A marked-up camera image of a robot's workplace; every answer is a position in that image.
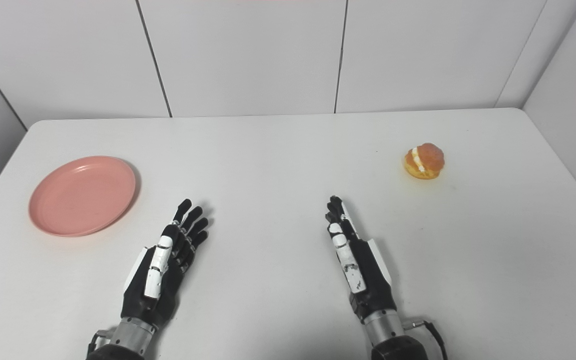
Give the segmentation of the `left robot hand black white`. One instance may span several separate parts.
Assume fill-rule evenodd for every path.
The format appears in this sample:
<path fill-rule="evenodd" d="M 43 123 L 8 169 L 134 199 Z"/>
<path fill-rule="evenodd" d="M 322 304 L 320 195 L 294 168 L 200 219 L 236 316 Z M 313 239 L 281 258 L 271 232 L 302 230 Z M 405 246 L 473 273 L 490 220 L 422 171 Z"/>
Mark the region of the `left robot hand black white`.
<path fill-rule="evenodd" d="M 156 330 L 170 321 L 183 279 L 208 238 L 208 225 L 201 206 L 188 198 L 178 205 L 158 243 L 143 248 L 131 270 L 123 292 L 123 319 L 139 319 Z"/>

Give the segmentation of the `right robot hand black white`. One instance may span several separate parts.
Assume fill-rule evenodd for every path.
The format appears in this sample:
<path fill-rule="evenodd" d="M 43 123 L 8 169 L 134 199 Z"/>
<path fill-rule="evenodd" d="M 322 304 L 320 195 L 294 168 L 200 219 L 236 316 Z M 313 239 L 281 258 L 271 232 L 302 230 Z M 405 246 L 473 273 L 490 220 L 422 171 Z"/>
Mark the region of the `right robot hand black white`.
<path fill-rule="evenodd" d="M 327 203 L 327 232 L 350 289 L 350 307 L 363 325 L 374 313 L 397 310 L 390 276 L 376 243 L 361 239 L 345 207 L 336 195 Z"/>

